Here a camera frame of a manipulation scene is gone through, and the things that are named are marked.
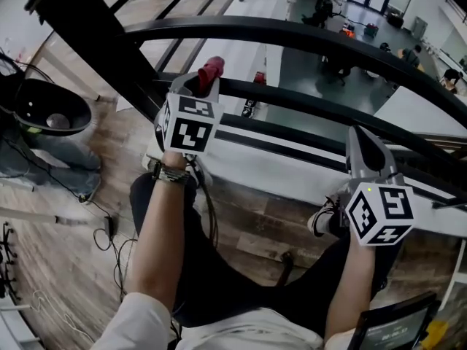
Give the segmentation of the person's left hand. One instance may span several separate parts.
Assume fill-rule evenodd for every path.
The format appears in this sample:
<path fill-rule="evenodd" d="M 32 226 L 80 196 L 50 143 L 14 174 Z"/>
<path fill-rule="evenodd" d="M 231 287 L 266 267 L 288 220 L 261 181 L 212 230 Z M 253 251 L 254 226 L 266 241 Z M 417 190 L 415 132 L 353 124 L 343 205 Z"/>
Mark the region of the person's left hand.
<path fill-rule="evenodd" d="M 179 152 L 165 151 L 161 161 L 169 168 L 175 168 L 183 171 L 187 166 L 187 160 L 184 158 L 182 153 Z"/>

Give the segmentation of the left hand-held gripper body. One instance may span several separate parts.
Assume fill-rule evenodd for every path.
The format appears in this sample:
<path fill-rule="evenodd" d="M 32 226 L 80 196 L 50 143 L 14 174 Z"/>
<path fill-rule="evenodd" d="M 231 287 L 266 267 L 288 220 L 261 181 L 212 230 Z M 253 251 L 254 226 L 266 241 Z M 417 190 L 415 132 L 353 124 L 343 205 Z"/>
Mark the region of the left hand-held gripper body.
<path fill-rule="evenodd" d="M 215 137 L 224 106 L 203 98 L 168 93 L 155 118 L 155 135 L 162 151 L 204 155 Z"/>

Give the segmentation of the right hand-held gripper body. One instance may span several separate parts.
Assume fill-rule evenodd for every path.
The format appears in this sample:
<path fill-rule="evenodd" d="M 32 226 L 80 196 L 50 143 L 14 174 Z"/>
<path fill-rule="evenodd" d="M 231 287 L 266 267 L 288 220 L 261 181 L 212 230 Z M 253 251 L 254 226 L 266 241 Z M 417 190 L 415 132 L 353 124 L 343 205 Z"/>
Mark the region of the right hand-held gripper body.
<path fill-rule="evenodd" d="M 361 246 L 393 246 L 416 225 L 414 192 L 402 174 L 351 179 L 337 190 L 339 225 Z"/>

